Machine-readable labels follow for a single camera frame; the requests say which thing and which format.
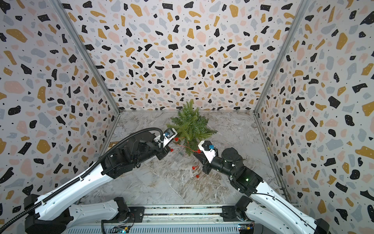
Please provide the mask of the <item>small green christmas tree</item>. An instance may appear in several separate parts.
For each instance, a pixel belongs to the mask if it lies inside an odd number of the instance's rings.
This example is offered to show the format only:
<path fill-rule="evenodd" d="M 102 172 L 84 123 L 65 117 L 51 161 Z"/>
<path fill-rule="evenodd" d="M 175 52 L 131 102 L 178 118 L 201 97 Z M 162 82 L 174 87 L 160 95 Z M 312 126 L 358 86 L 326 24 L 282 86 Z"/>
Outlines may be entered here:
<path fill-rule="evenodd" d="M 193 100 L 183 105 L 177 116 L 170 119 L 167 127 L 174 128 L 177 131 L 180 144 L 189 146 L 194 151 L 199 150 L 198 144 L 200 141 L 206 140 L 217 133 L 217 130 L 208 126 L 208 119 L 200 114 L 198 108 L 194 107 Z M 190 156 L 188 149 L 185 149 L 185 152 Z"/>

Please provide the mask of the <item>red string lights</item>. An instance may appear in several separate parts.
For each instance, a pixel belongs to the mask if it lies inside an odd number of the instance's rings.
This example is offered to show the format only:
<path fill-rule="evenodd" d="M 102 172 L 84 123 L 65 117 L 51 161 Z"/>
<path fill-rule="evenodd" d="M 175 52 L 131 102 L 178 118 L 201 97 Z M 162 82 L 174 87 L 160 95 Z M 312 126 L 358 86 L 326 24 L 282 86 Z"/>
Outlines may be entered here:
<path fill-rule="evenodd" d="M 185 148 L 185 149 L 188 149 L 188 152 L 189 152 L 190 156 L 193 156 L 192 153 L 200 153 L 200 152 L 201 152 L 200 150 L 194 151 L 194 150 L 192 150 L 189 146 L 184 146 L 184 145 L 180 144 L 180 143 L 179 143 L 179 140 L 180 140 L 180 138 L 175 137 L 175 138 L 173 139 L 173 143 L 176 144 L 176 145 L 178 145 L 178 146 L 180 146 L 180 147 L 183 147 L 183 148 Z M 198 172 L 198 170 L 199 170 L 199 165 L 196 165 L 196 166 L 194 165 L 194 166 L 192 166 L 192 171 L 195 173 L 195 177 L 196 177 L 196 178 L 199 178 L 199 177 L 200 177 L 200 172 Z"/>

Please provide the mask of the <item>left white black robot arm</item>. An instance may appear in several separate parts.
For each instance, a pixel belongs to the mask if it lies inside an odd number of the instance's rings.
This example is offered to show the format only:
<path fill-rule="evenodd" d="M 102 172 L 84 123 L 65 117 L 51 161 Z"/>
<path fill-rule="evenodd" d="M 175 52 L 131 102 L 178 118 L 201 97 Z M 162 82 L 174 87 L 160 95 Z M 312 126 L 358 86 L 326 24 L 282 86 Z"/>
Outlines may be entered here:
<path fill-rule="evenodd" d="M 123 174 L 140 167 L 141 163 L 169 152 L 168 144 L 177 136 L 173 128 L 162 131 L 146 128 L 120 140 L 84 172 L 59 188 L 42 196 L 30 195 L 24 200 L 27 213 L 25 232 L 28 234 L 61 234 L 76 225 L 135 221 L 135 215 L 124 198 L 77 205 L 76 202 Z"/>

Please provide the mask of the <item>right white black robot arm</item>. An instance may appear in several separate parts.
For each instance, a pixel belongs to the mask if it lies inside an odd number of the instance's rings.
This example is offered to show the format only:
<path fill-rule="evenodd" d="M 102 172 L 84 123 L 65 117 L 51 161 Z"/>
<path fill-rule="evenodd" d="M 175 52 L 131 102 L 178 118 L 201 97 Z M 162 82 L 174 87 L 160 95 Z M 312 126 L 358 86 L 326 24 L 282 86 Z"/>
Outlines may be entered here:
<path fill-rule="evenodd" d="M 234 206 L 239 220 L 252 220 L 277 234 L 330 232 L 327 221 L 303 213 L 246 167 L 236 149 L 227 148 L 219 155 L 218 150 L 209 145 L 200 147 L 193 155 L 201 162 L 205 174 L 216 171 L 226 175 L 230 185 L 243 194 Z"/>

